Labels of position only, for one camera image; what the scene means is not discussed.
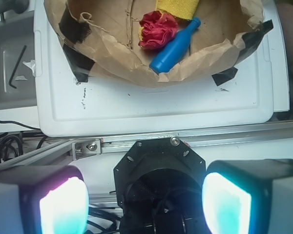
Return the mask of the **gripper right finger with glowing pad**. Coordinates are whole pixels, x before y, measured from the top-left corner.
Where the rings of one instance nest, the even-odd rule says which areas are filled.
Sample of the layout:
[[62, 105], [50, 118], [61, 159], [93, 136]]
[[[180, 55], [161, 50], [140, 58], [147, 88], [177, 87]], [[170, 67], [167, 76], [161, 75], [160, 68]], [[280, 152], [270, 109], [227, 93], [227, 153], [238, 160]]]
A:
[[213, 234], [293, 234], [293, 159], [216, 160], [202, 203]]

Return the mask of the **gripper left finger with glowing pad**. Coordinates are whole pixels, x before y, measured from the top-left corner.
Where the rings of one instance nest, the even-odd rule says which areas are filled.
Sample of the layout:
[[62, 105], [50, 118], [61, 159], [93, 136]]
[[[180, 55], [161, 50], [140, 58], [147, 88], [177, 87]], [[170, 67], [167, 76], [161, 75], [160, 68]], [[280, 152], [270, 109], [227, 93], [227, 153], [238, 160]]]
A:
[[82, 234], [88, 206], [75, 166], [0, 167], [0, 234]]

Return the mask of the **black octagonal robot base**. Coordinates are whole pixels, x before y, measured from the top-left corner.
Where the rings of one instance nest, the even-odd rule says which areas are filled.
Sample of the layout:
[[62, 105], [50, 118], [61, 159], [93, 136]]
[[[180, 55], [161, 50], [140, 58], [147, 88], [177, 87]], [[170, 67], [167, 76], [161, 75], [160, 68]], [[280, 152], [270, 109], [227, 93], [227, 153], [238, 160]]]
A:
[[207, 234], [205, 161], [190, 147], [132, 146], [114, 168], [122, 234]]

